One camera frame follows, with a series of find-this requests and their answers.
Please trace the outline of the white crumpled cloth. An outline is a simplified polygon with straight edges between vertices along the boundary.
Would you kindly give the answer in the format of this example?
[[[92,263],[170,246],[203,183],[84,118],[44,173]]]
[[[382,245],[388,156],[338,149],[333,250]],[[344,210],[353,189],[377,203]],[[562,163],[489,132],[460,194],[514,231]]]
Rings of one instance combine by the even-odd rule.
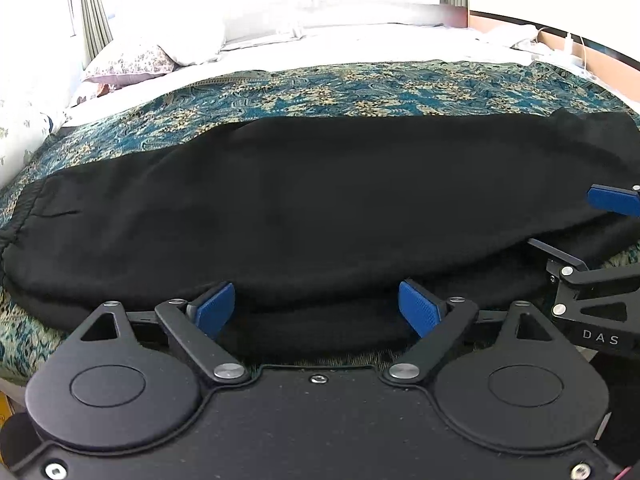
[[[533,25],[518,25],[506,33],[506,43],[513,50],[533,55],[548,55],[552,49],[538,39],[539,30]]]

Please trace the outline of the white bed sheet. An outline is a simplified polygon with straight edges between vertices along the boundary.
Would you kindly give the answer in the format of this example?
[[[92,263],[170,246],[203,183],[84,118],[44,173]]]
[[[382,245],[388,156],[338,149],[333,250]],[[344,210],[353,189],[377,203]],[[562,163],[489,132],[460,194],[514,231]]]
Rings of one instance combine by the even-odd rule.
[[[322,65],[376,62],[483,62],[527,65],[533,55],[513,50],[506,32],[416,25],[309,29],[299,40],[222,51],[213,63],[179,68],[67,110],[65,127],[96,122],[206,79],[237,72],[280,72]]]

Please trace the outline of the white green floral pillow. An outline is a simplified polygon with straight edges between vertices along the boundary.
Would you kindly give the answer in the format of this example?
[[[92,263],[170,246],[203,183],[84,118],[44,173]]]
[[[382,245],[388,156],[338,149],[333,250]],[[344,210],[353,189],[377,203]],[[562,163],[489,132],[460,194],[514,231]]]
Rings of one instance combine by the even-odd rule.
[[[1,186],[7,186],[68,119],[68,89],[55,79],[1,72]]]

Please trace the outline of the wooden bed frame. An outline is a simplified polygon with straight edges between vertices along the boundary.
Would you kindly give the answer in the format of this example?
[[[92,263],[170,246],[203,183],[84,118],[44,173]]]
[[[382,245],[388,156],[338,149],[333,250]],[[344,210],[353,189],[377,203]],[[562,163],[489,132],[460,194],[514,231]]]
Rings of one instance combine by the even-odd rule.
[[[603,44],[585,39],[551,26],[508,18],[497,14],[469,11],[468,25],[480,32],[508,32],[518,25],[533,25],[539,30],[538,39],[552,49],[548,55],[533,55],[584,79],[600,84],[618,96],[635,112],[639,111],[639,62]]]

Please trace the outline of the green left curtain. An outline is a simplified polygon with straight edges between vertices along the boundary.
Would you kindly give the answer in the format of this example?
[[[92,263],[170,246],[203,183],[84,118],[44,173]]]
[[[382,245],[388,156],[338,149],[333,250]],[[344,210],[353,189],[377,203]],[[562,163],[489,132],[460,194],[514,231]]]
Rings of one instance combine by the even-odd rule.
[[[102,0],[75,0],[81,39],[82,67],[88,65],[112,42],[113,34]]]

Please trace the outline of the teal gold patterned bedspread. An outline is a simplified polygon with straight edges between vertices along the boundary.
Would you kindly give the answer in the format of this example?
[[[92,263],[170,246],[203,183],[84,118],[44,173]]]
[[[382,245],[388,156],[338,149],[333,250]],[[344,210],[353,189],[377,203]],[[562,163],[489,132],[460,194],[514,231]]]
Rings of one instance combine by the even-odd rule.
[[[26,184],[56,170],[166,148],[226,122],[271,116],[547,116],[559,108],[639,117],[608,90],[541,62],[356,63],[218,76],[55,134],[2,190],[1,220],[9,221]]]

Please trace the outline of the black pants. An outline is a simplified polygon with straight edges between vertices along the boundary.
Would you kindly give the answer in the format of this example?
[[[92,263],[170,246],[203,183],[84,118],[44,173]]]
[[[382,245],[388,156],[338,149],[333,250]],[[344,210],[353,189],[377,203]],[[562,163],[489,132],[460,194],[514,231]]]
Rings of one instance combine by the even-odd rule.
[[[148,310],[229,282],[220,340],[238,356],[396,346],[403,280],[483,308],[533,298],[548,280],[530,241],[616,255],[639,223],[587,192],[638,181],[624,113],[232,122],[26,185],[1,283],[59,330],[106,300]]]

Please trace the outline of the purple floral pillow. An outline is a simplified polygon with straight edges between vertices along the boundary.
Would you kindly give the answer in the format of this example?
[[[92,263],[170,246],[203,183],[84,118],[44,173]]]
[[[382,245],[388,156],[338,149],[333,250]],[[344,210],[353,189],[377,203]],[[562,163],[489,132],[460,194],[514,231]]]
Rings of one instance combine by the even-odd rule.
[[[84,81],[125,87],[170,74],[175,67],[157,44],[114,39],[89,63]]]

